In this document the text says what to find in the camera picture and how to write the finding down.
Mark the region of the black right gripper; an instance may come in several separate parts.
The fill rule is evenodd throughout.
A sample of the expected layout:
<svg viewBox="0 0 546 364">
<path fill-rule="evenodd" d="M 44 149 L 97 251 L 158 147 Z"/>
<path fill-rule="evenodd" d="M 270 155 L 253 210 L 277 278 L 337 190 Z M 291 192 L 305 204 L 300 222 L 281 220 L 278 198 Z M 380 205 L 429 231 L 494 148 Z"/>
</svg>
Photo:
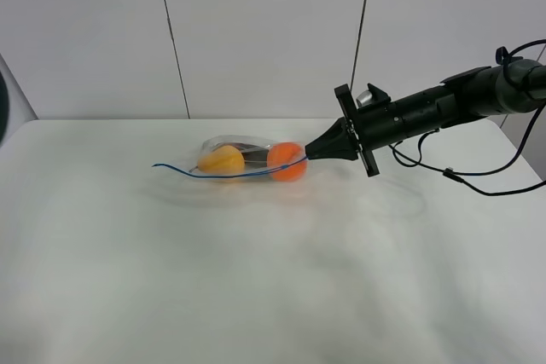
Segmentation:
<svg viewBox="0 0 546 364">
<path fill-rule="evenodd" d="M 358 108 L 348 84 L 334 89 L 344 118 L 338 118 L 317 139 L 305 145 L 308 160 L 363 161 L 368 176 L 379 172 L 373 151 L 394 141 L 399 134 L 392 100 L 388 104 Z"/>
</svg>

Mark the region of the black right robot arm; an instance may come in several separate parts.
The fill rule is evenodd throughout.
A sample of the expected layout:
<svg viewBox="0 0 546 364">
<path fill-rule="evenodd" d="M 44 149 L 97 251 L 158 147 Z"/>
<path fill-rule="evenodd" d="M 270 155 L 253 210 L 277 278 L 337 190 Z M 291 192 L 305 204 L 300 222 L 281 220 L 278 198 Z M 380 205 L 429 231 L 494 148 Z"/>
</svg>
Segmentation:
<svg viewBox="0 0 546 364">
<path fill-rule="evenodd" d="M 545 102 L 545 67 L 517 58 L 506 66 L 459 73 L 398 100 L 372 84 L 359 97 L 346 84 L 334 93 L 343 115 L 306 145 L 307 158 L 361 159 L 367 174 L 376 176 L 375 149 L 431 130 L 537 109 Z"/>
</svg>

